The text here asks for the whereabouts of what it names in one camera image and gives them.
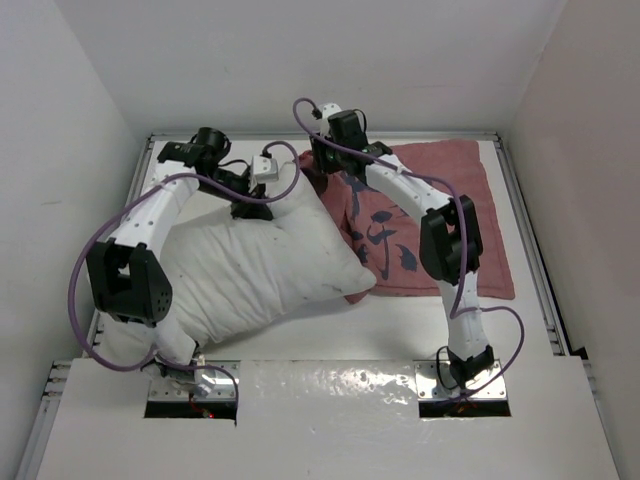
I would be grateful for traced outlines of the white pillow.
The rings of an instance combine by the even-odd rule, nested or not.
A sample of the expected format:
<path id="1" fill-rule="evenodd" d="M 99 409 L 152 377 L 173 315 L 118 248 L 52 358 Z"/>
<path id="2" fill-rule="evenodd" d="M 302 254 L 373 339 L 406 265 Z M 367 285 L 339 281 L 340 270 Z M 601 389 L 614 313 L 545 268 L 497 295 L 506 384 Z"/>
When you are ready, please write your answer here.
<path id="1" fill-rule="evenodd" d="M 160 355 L 191 340 L 203 347 L 262 329 L 314 302 L 356 295 L 376 278 L 365 268 L 310 182 L 284 162 L 268 184 L 270 221 L 234 219 L 228 208 L 173 226 L 159 263 L 173 289 Z"/>

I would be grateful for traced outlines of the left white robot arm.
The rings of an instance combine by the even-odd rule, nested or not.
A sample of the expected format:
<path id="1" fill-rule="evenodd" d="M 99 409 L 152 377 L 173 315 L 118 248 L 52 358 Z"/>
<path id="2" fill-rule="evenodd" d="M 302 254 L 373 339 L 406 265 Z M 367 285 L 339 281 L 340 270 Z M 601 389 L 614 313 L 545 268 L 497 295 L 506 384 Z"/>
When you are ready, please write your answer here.
<path id="1" fill-rule="evenodd" d="M 140 203 L 86 256 L 97 309 L 141 330 L 156 354 L 172 364 L 190 364 L 197 349 L 171 311 L 176 289 L 160 265 L 162 247 L 186 202 L 204 192 L 230 201 L 234 216 L 272 217 L 266 185 L 278 178 L 276 161 L 259 154 L 234 173 L 222 163 L 230 149 L 228 137 L 208 127 L 188 142 L 166 143 Z"/>

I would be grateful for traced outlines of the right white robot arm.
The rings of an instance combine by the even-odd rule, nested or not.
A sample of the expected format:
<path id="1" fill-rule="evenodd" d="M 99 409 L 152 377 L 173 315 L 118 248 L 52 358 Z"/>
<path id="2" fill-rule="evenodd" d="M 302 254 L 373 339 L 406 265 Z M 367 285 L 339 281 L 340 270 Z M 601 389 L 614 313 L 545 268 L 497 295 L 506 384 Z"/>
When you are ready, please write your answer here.
<path id="1" fill-rule="evenodd" d="M 464 390 L 494 365 L 477 291 L 483 243 L 473 201 L 434 188 L 405 166 L 390 147 L 370 142 L 356 111 L 328 103 L 314 106 L 312 115 L 320 122 L 320 131 L 311 135 L 319 170 L 358 179 L 400 207 L 417 225 L 419 260 L 436 282 L 447 315 L 449 374 L 454 387 Z"/>

